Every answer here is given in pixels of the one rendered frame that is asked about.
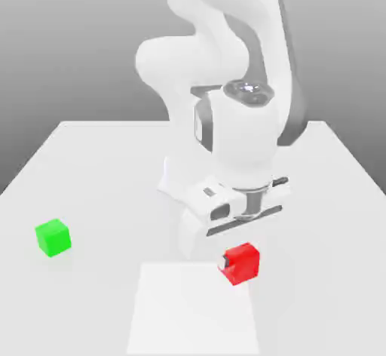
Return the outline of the small red cube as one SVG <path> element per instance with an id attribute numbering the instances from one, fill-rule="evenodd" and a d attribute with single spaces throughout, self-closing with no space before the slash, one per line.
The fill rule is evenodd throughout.
<path id="1" fill-rule="evenodd" d="M 260 252 L 249 242 L 225 251 L 234 257 L 233 272 L 221 272 L 235 286 L 255 278 L 259 273 Z"/>

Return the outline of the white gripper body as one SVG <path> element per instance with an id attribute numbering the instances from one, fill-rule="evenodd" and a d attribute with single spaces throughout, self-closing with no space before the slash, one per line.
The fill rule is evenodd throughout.
<path id="1" fill-rule="evenodd" d="M 256 223 L 279 214 L 289 195 L 289 186 L 192 186 L 179 221 L 181 253 L 187 259 L 208 257 L 214 247 L 240 241 Z"/>

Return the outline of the small green cube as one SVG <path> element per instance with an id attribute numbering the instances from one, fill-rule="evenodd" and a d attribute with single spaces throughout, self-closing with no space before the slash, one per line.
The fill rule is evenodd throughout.
<path id="1" fill-rule="evenodd" d="M 52 219 L 35 227 L 39 248 L 48 256 L 56 256 L 72 247 L 69 228 L 60 220 Z"/>

